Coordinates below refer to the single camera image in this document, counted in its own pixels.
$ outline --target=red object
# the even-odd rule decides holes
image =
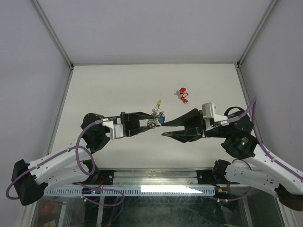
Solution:
[[[188,103],[188,100],[184,97],[188,96],[188,93],[184,93],[182,96],[181,96],[181,100],[184,102],[184,103]]]
[[[102,185],[103,182],[104,182],[104,177],[103,177],[103,176],[100,176],[100,178],[102,178],[102,181],[101,181],[101,183],[99,184],[98,188],[101,187],[101,185]]]
[[[180,94],[183,94],[184,92],[186,92],[186,88],[183,87],[180,89]]]
[[[181,88],[180,89],[180,94],[182,95],[181,96],[181,100],[184,102],[184,103],[188,103],[188,100],[185,98],[185,97],[187,97],[188,96],[188,93],[186,92],[186,88]]]
[[[42,200],[38,209],[39,215],[49,215],[55,210],[56,205],[52,204],[50,200]]]

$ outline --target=cable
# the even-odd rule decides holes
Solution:
[[[103,176],[100,176],[100,178],[102,178],[102,181],[101,181],[101,183],[99,184],[98,188],[101,187],[101,185],[102,185],[103,182],[104,182],[104,177],[103,177]]]
[[[272,156],[270,154],[270,152],[267,150],[267,148],[264,146],[263,144],[263,141],[261,139],[261,136],[256,128],[256,102],[257,102],[257,99],[254,98],[250,105],[248,106],[248,108],[242,113],[240,114],[239,116],[236,116],[236,117],[233,117],[233,118],[230,118],[230,119],[227,119],[227,122],[228,123],[232,123],[232,122],[236,122],[238,121],[239,119],[241,119],[242,117],[244,117],[246,114],[249,113],[249,111],[252,109],[252,122],[254,123],[254,127],[253,127],[253,130],[254,130],[254,133],[256,135],[256,138],[258,140],[258,143],[261,147],[261,149],[264,151],[264,153],[272,160],[272,162],[276,162],[279,166],[281,166],[283,169],[287,170],[288,172],[292,173],[293,175],[295,175],[297,178],[299,178],[301,180],[301,182],[303,182],[303,176],[300,176],[298,173],[296,173],[294,170],[290,169],[289,167],[287,167],[286,165],[284,165],[283,163],[281,163],[280,161],[278,160],[275,160],[275,157]]]
[[[234,159],[234,160],[232,161],[232,163],[234,163],[234,162],[237,161],[237,160],[244,162],[244,163],[248,166],[248,168],[249,168],[250,170],[252,170],[252,168],[251,168],[251,166],[248,164],[248,162],[246,162],[246,161],[244,161],[244,160]],[[236,200],[241,200],[241,199],[245,198],[246,196],[248,196],[248,195],[250,194],[250,190],[251,190],[251,188],[249,188],[249,190],[248,190],[244,195],[242,195],[242,196],[240,196],[240,197],[238,197],[238,198],[235,198],[235,199],[230,199],[230,200],[229,200],[229,199],[219,199],[219,198],[215,198],[215,197],[209,197],[209,198],[212,199],[212,200],[217,200],[218,202],[219,202],[219,201],[223,201],[223,202],[236,201]]]
[[[82,132],[80,133],[79,137],[77,138],[77,142],[76,142],[76,146],[75,146],[75,155],[76,155],[76,161],[77,161],[77,164],[79,166],[79,169],[85,174],[85,175],[92,175],[94,172],[95,172],[95,168],[96,168],[96,163],[95,163],[95,160],[94,158],[91,156],[90,159],[91,159],[91,162],[92,162],[92,171],[91,172],[86,172],[85,169],[82,167],[81,165],[81,162],[80,162],[80,158],[79,158],[79,144],[80,144],[80,140],[82,138],[82,136],[84,135],[84,133],[90,129],[92,126],[94,125],[97,125],[97,124],[102,124],[103,120],[98,120],[98,121],[95,121],[93,123],[90,123],[88,126],[86,126]]]
[[[84,185],[84,184],[82,184],[82,183],[80,183],[80,182],[76,182],[76,184],[81,185],[82,187],[85,187],[85,188],[89,188],[89,189],[91,189],[91,190],[95,190],[95,191],[117,192],[117,193],[119,193],[120,195],[122,195],[122,199],[121,199],[118,203],[115,203],[115,204],[103,204],[103,203],[98,203],[98,202],[95,202],[95,201],[93,201],[93,200],[88,199],[88,198],[85,197],[85,196],[82,196],[82,198],[84,198],[85,200],[87,200],[87,201],[89,201],[89,202],[92,202],[92,203],[94,203],[94,204],[97,204],[97,205],[99,205],[99,206],[104,206],[104,207],[114,207],[114,206],[118,206],[118,205],[120,205],[120,204],[124,201],[124,198],[125,198],[124,194],[123,194],[121,191],[116,190],[116,189],[109,189],[109,188],[94,188],[94,187],[90,187],[90,186]]]
[[[292,173],[293,175],[295,175],[296,177],[298,177],[301,181],[303,181],[303,176],[300,176],[298,173],[296,173],[295,171],[293,171],[292,169],[288,168],[286,165],[284,165],[283,163],[281,163],[278,160],[275,160],[275,157],[272,156],[270,154],[270,152],[267,150],[267,148],[264,146],[261,136],[258,132],[258,130],[256,129],[256,101],[254,102],[253,108],[252,108],[252,122],[254,123],[254,133],[256,135],[256,138],[258,140],[258,143],[260,145],[260,147],[262,148],[262,150],[264,151],[264,153],[271,159],[273,160],[273,162],[276,162],[279,166],[281,166],[282,168],[284,168],[285,170],[287,170],[288,172]]]
[[[250,112],[250,110],[253,108],[254,104],[256,103],[256,100],[257,99],[254,98],[251,101],[250,105],[247,107],[247,109],[243,113],[241,113],[239,116],[227,119],[227,122],[228,123],[236,122],[236,121],[240,120],[242,117],[244,117],[246,114],[248,114]]]
[[[107,225],[107,227],[109,227],[110,225],[111,225],[111,223],[114,221],[114,220],[116,220],[119,216],[120,216],[120,214],[122,213],[122,210],[123,210],[123,203],[121,204],[121,209],[120,209],[120,211],[119,211],[119,213],[115,216],[115,218],[114,219],[112,219],[112,220],[110,220],[109,222],[108,222],[108,225]]]

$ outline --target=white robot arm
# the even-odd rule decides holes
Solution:
[[[165,132],[162,135],[181,142],[193,142],[200,138],[225,138],[221,146],[234,158],[253,164],[261,171],[250,171],[225,160],[217,160],[213,167],[216,180],[237,182],[265,191],[287,207],[303,211],[303,172],[292,167],[269,151],[260,140],[251,135],[254,124],[247,113],[254,103],[244,111],[223,116],[216,113],[212,103],[202,105],[202,110],[193,109],[187,114],[164,123],[162,126],[184,126],[182,131]]]
[[[99,169],[92,154],[101,150],[111,139],[131,137],[149,130],[150,126],[140,127],[140,120],[155,120],[154,118],[155,116],[143,112],[122,112],[120,116],[115,117],[87,114],[78,139],[45,157],[28,163],[23,159],[15,163],[12,183],[6,191],[7,198],[20,199],[21,204],[25,206],[59,186],[95,181]],[[15,187],[18,197],[9,195],[12,186]]]

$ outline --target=white floor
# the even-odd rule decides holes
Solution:
[[[174,95],[181,87],[189,93],[187,105]],[[159,99],[167,121],[193,108],[201,109],[201,104],[207,102],[216,103],[221,114],[230,106],[246,108],[232,64],[76,66],[53,151],[79,135],[87,113],[150,113]],[[159,127],[131,138],[112,140],[94,154],[96,164],[112,168],[213,167],[217,159],[233,159],[220,146],[224,139],[183,144],[161,136],[175,129]]]

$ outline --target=metal frame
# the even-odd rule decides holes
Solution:
[[[54,123],[53,123],[53,126],[52,126],[51,135],[50,135],[50,137],[47,141],[47,144],[46,144],[46,149],[45,149],[46,150],[46,155],[48,155],[52,152],[53,143],[55,141],[56,133],[57,133],[57,130],[58,130],[61,114],[62,114],[62,111],[63,111],[65,99],[66,99],[67,92],[68,92],[68,88],[70,87],[73,72],[74,72],[74,66],[71,69],[69,69],[67,78],[65,80],[64,90],[63,90],[63,93],[62,93],[62,96],[61,96],[61,99],[60,99],[60,102],[59,102],[59,106],[58,106],[58,109],[57,109],[57,112],[56,112],[56,117],[55,117],[55,120],[54,120]]]
[[[43,23],[43,25],[45,26],[49,36],[51,37],[53,43],[55,44],[55,46],[57,47],[58,51],[60,52],[60,54],[62,55],[62,57],[64,58],[65,62],[67,63],[67,65],[70,67],[70,69],[73,67],[73,64],[67,54],[67,52],[65,51],[64,47],[61,44],[61,41],[59,40],[56,32],[54,31],[51,23],[49,22],[45,12],[43,11],[40,3],[38,0],[30,0],[30,2],[33,5],[33,8],[35,9],[35,11],[37,12],[41,22]]]
[[[256,30],[254,31],[252,37],[250,38],[250,41],[248,42],[248,45],[246,46],[243,55],[240,58],[240,61],[238,63],[239,67],[241,68],[242,64],[244,63],[247,55],[249,54],[249,52],[251,51],[253,45],[255,44],[257,38],[259,37],[259,35],[262,33],[268,19],[270,18],[270,16],[272,15],[272,12],[274,11],[274,9],[276,8],[278,2],[280,0],[271,0],[269,6],[267,7],[262,19],[260,20]]]
[[[54,120],[54,124],[53,124],[53,128],[52,128],[52,134],[49,137],[48,143],[47,143],[47,154],[49,154],[52,150],[52,146],[54,143],[54,138],[58,129],[58,125],[59,125],[59,121],[60,121],[60,117],[62,114],[62,110],[63,110],[63,106],[64,106],[64,102],[67,96],[67,92],[68,92],[68,88],[69,88],[69,84],[71,81],[71,77],[72,77],[72,73],[73,73],[73,63],[71,62],[67,52],[65,51],[62,43],[60,42],[57,34],[55,33],[51,23],[49,22],[47,16],[45,15],[45,12],[43,11],[41,5],[39,4],[38,0],[30,0],[30,2],[33,5],[33,8],[35,9],[35,11],[37,12],[39,18],[41,19],[42,23],[44,24],[49,36],[51,37],[51,39],[53,40],[55,46],[57,47],[58,51],[60,52],[60,54],[62,55],[62,57],[64,58],[65,62],[67,63],[67,65],[69,66],[69,72],[68,72],[68,76],[67,79],[65,81],[65,87],[64,87],[64,91],[62,93],[62,98],[61,101],[59,103],[59,107],[58,107],[58,111],[57,111],[57,115],[56,118]],[[243,78],[243,75],[241,73],[241,65],[244,63],[246,57],[248,56],[249,52],[251,51],[251,49],[253,48],[254,43],[256,42],[257,38],[259,37],[260,33],[263,31],[266,22],[268,21],[268,19],[270,18],[270,16],[272,15],[273,10],[276,8],[277,4],[278,4],[279,0],[272,0],[271,3],[269,4],[268,8],[266,9],[266,12],[264,13],[260,23],[258,24],[256,30],[253,33],[253,36],[251,37],[246,49],[243,52],[243,55],[239,61],[239,63],[235,63],[235,62],[228,62],[228,63],[232,63],[235,64],[236,67],[236,71],[238,73],[239,76],[239,81],[240,81],[240,85],[244,94],[244,98],[246,101],[246,104],[250,103],[251,99],[249,96],[249,92],[247,90],[247,86],[245,83],[245,80]],[[196,173],[197,169],[117,169],[117,172],[115,173],[115,177],[117,179],[119,179],[118,181],[116,181],[114,183],[114,185],[112,185],[112,187],[121,187],[121,186],[128,186],[131,184],[131,186],[135,186],[135,185],[141,185],[144,182],[151,182],[150,180],[146,181],[146,178],[150,178],[153,177],[153,183],[181,183],[181,184],[188,184],[189,186],[197,186],[196,182],[194,181],[193,178],[191,178],[191,175],[194,173]],[[133,175],[127,175],[126,172],[134,172],[135,173]],[[176,175],[172,176],[171,178],[169,177],[169,175],[163,175],[163,172],[168,171],[171,172],[172,175],[176,174],[176,172],[180,172],[183,174],[179,174],[179,176],[176,177]],[[231,185],[231,187],[243,187],[245,185]],[[246,211],[249,211],[248,206],[245,206],[245,204],[243,204],[244,208]],[[280,208],[280,212],[281,212],[281,216],[283,218],[283,221],[285,223],[285,226],[290,226],[290,227],[296,227],[298,226],[298,223],[294,217],[294,212],[292,210],[290,210],[289,208],[286,208],[285,206],[283,206],[281,203],[279,203],[277,201],[277,207]],[[29,206],[26,207],[22,207],[22,210],[20,212],[20,216],[18,218],[17,221],[17,225],[18,227],[25,227],[28,226],[29,223],[31,223],[32,218],[34,216],[35,213],[35,209],[36,209],[36,203],[33,203]]]
[[[246,215],[247,225],[248,225],[248,227],[253,227],[252,219],[251,219],[251,215],[250,215],[250,208],[248,206],[247,198],[244,197],[242,199],[242,202],[243,202],[244,211],[245,211],[245,215]]]

